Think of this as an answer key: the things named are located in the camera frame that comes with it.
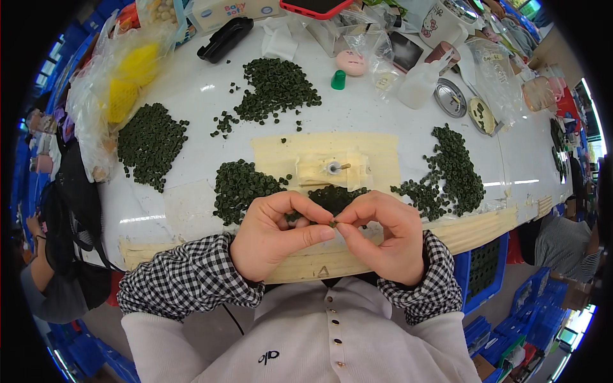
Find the black bag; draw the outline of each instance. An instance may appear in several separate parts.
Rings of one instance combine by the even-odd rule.
[[[55,181],[40,193],[40,222],[45,229],[45,254],[56,274],[74,278],[74,246],[70,229],[69,210],[59,195]]]
[[[102,207],[97,183],[90,183],[76,140],[64,144],[57,135],[62,154],[55,181],[41,193],[41,215],[47,226],[48,254],[51,267],[60,275],[70,275],[74,258],[72,242],[81,249],[95,249],[109,270],[121,271],[111,264],[102,246]]]

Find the white table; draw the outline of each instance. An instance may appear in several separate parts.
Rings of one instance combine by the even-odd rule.
[[[216,127],[213,117],[219,116],[223,110],[234,114],[233,107],[240,103],[242,90],[250,88],[243,79],[242,65],[261,56],[263,35],[263,29],[256,23],[249,36],[215,65],[196,55],[202,45],[208,44],[209,36],[196,37],[176,49],[167,70],[148,90],[144,102],[160,102],[168,108],[173,119],[190,121],[186,131],[189,140],[166,175],[164,192],[166,194],[175,186],[201,181],[194,192],[199,194],[199,204],[202,205],[186,207],[187,210],[213,210],[216,170],[222,162],[239,158],[253,161],[249,145],[252,138],[295,133],[294,121],[297,118],[288,111],[287,115],[280,115],[279,124],[261,126],[241,120],[238,126],[232,127],[233,132],[227,140],[209,136]],[[321,106],[302,109],[299,119],[303,121],[304,134],[345,131],[398,135],[401,178],[418,180],[428,170],[422,155],[432,153],[437,143],[430,135],[432,127],[449,123],[466,139],[465,146],[470,150],[475,172],[485,184],[484,201],[505,201],[505,190],[510,188],[507,203],[516,203],[519,207],[519,223],[537,215],[536,204],[527,205],[527,198],[536,201],[551,195],[556,204],[572,193],[571,182],[560,184],[552,159],[549,112],[531,113],[509,131],[489,137],[477,131],[468,115],[460,119],[447,116],[433,97],[422,109],[413,110],[396,98],[388,103],[379,100],[367,78],[347,77],[344,90],[332,89],[330,79],[337,70],[334,60],[307,31],[294,34],[294,38],[299,41],[294,62],[302,66],[323,101]],[[231,60],[230,64],[226,64],[227,59]],[[445,77],[452,80],[467,99],[472,97],[459,75],[449,71]],[[236,82],[242,89],[230,94],[231,82]],[[100,192],[105,221],[104,246],[107,257],[118,267],[124,268],[118,248],[120,236],[138,243],[168,243],[177,239],[177,233],[166,218],[162,194],[149,186],[135,184],[133,178],[125,178],[122,166],[116,166],[111,181],[101,185]],[[197,221],[197,231],[202,237],[222,229],[221,220],[212,214]],[[101,264],[95,252],[85,253],[84,257],[89,262]]]

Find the cable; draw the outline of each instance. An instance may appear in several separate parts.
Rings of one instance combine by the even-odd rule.
[[[230,314],[230,317],[232,318],[232,320],[234,321],[234,323],[236,323],[236,326],[238,327],[238,330],[240,331],[241,335],[245,335],[245,333],[243,332],[243,328],[240,326],[240,324],[238,324],[238,321],[236,320],[236,318],[234,317],[234,315],[232,315],[232,313],[230,312],[230,310],[228,310],[228,308],[226,307],[225,303],[221,304],[224,309],[226,309],[226,311],[228,312],[228,314]]]

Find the hello kitty mug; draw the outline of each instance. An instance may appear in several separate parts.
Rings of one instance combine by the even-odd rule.
[[[469,34],[474,34],[478,18],[464,0],[436,0],[424,19],[419,37],[431,48],[441,41],[457,48]]]

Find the hand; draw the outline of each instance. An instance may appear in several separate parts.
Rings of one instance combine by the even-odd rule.
[[[293,210],[304,217],[288,230],[284,214]],[[328,226],[332,219],[332,213],[296,191],[256,198],[230,245],[232,263],[244,278],[263,281],[288,255],[334,238],[334,229]]]
[[[26,226],[28,227],[28,230],[32,233],[34,237],[37,235],[42,235],[44,237],[44,234],[38,222],[37,215],[33,215],[31,217],[26,218]]]
[[[492,13],[496,15],[499,20],[502,20],[506,17],[506,12],[504,11],[504,8],[502,8],[502,6],[496,0],[485,0],[485,3],[488,7],[490,7]]]
[[[338,232],[359,260],[380,277],[414,286],[424,273],[423,234],[419,212],[391,195],[360,195],[336,218]],[[376,246],[357,229],[370,221],[383,226],[384,241]]]

